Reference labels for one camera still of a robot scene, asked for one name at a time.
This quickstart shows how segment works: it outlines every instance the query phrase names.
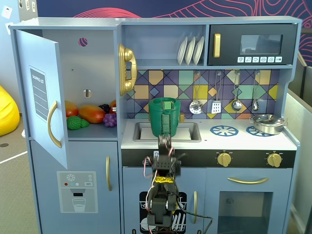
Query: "oven window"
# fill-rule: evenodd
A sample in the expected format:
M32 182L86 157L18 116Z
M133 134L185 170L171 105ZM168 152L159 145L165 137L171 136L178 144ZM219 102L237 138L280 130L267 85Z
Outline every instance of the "oven window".
M273 193L220 192L218 234L267 234Z
M279 55L282 35L242 35L241 55Z

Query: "water dispenser panel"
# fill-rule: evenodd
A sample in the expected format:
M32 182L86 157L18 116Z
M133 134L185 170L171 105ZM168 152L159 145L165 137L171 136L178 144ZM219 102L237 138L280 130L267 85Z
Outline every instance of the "water dispenser panel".
M61 213L97 213L96 172L58 171Z

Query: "sink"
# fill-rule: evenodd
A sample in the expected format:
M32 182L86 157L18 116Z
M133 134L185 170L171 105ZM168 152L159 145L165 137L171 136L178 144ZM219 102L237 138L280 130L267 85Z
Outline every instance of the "sink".
M152 133L151 123L136 123L133 141L155 142L157 137ZM179 123L172 142L201 142L197 123Z

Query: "pot lid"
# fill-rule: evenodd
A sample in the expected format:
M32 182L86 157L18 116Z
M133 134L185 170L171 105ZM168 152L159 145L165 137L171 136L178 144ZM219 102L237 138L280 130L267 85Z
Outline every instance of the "pot lid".
M273 115L258 115L253 117L254 122L261 125L281 126L285 123L284 119Z

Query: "colorful tile backsplash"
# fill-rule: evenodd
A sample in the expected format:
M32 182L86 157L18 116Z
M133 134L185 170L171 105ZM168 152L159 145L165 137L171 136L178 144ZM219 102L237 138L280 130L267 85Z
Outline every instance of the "colorful tile backsplash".
M259 110L252 110L254 97L254 70L241 70L240 86L237 98L242 102L242 109L238 112L231 107L238 85L235 82L235 70L221 70L221 81L217 78L215 87L215 70L200 70L200 75L189 70L142 70L138 71L134 89L126 94L128 118L148 118L148 102L154 98L170 97L181 101L181 112L186 118L207 119L249 119L250 115L273 114L278 89L279 70L261 70L260 79L256 78L255 85L259 85L256 98ZM212 101L215 100L217 90L222 111L211 114ZM193 115L189 106L198 99L203 104L203 113Z

